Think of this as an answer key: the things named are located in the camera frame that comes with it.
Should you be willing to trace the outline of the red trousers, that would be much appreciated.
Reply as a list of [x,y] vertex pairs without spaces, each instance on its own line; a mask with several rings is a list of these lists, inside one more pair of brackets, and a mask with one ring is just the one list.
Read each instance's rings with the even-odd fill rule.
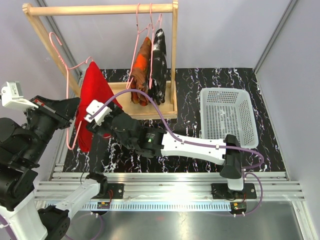
[[85,116],[86,109],[93,100],[105,103],[114,95],[98,65],[93,61],[87,68],[80,92],[80,104],[77,109],[75,126],[78,130],[77,142],[80,150],[88,153],[91,150],[93,133],[88,131]]

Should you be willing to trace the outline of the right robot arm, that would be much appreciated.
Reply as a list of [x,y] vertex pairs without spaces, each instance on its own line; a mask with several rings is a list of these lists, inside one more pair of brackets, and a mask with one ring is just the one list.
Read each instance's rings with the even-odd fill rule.
[[128,150],[146,157],[182,156],[220,165],[219,174],[227,180],[222,190],[212,189],[212,196],[233,201],[247,197],[242,174],[240,143],[234,135],[224,139],[179,136],[169,131],[146,127],[111,102],[108,106],[93,100],[86,108],[86,128],[95,135],[111,135]]

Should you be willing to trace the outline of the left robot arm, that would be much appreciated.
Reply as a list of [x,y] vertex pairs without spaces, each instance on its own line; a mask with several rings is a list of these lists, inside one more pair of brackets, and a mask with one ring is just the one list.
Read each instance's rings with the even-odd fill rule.
[[85,203],[108,194],[107,178],[92,172],[58,204],[36,207],[39,160],[55,131],[71,125],[79,104],[78,97],[52,100],[37,95],[15,104],[26,116],[24,126],[8,117],[0,120],[0,221],[13,240],[60,240]]

